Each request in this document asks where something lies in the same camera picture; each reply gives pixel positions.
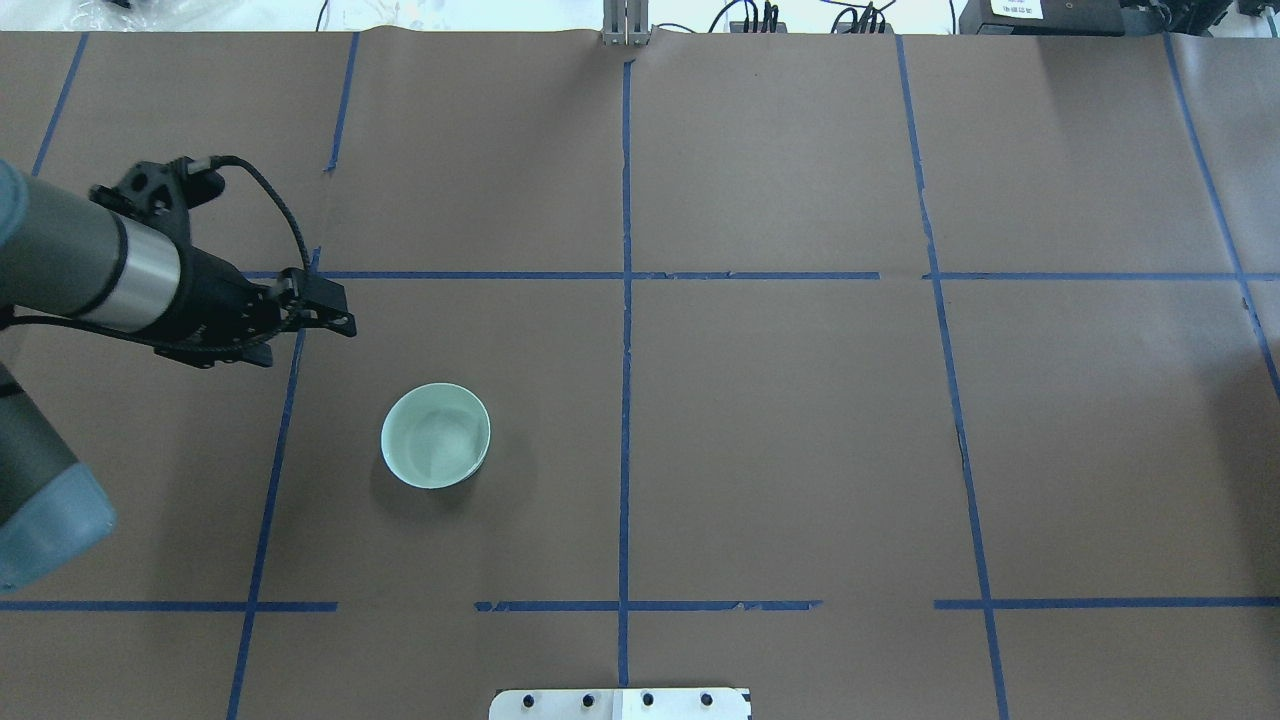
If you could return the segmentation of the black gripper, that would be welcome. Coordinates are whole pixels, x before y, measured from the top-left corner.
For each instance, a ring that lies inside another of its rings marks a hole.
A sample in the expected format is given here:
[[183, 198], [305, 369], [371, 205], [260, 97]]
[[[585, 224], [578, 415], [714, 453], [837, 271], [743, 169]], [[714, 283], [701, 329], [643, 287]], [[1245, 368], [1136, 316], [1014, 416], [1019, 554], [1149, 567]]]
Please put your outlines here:
[[[180, 269], [173, 302], [155, 322], [155, 340], [186, 348], [155, 348], [155, 354], [200, 369], [218, 363], [270, 368], [273, 351], [268, 341], [243, 346], [262, 333], [278, 331], [280, 305], [347, 307], [342, 284], [302, 268], [280, 272], [280, 304], [269, 286], [246, 279], [234, 265], [201, 249], [182, 249]], [[285, 320], [285, 333], [308, 329], [330, 331], [346, 338], [358, 333], [349, 313], [301, 310]]]

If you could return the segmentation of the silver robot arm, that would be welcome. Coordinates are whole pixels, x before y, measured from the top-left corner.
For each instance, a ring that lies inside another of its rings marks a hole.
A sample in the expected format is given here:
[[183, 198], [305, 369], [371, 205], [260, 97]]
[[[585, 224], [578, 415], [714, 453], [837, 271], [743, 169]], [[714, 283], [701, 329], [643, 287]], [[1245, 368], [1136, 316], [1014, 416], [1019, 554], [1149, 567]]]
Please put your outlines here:
[[[268, 283], [196, 247], [189, 214], [244, 170], [283, 215], [300, 265]], [[79, 197], [3, 164], [3, 329], [49, 325], [209, 369], [269, 368], [279, 334], [357, 333], [342, 284], [315, 268], [293, 211], [237, 155], [138, 161]], [[105, 539], [116, 511], [12, 372], [3, 372], [1, 585], [20, 591]]]

